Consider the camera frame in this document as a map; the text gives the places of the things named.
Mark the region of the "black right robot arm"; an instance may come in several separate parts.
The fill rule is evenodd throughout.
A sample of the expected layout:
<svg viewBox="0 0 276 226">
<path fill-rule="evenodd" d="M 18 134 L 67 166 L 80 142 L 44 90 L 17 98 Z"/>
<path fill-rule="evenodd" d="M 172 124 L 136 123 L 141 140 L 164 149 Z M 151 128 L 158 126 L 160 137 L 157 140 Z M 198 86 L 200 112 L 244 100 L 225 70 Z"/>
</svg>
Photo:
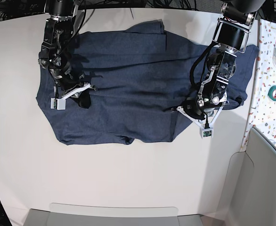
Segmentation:
<svg viewBox="0 0 276 226">
<path fill-rule="evenodd" d="M 38 61 L 54 83 L 52 109 L 64 110 L 69 98 L 84 109 L 91 105 L 89 89 L 94 86 L 84 80 L 84 73 L 73 71 L 69 52 L 69 45 L 79 33 L 74 30 L 78 8 L 84 3 L 83 0 L 48 0 L 45 3 L 44 13 L 50 17 L 46 20 Z"/>
</svg>

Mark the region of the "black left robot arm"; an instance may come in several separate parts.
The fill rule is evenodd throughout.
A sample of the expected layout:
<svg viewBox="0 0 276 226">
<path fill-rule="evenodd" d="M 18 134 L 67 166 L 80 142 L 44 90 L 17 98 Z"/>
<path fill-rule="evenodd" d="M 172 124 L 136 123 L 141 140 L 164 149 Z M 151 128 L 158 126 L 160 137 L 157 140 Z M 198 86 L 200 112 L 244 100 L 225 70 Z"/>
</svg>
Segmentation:
<svg viewBox="0 0 276 226">
<path fill-rule="evenodd" d="M 229 79 L 235 73 L 237 53 L 244 53 L 250 29 L 262 0 L 225 0 L 211 44 L 194 62 L 189 78 L 196 96 L 181 109 L 196 120 L 206 119 L 227 104 Z"/>
</svg>

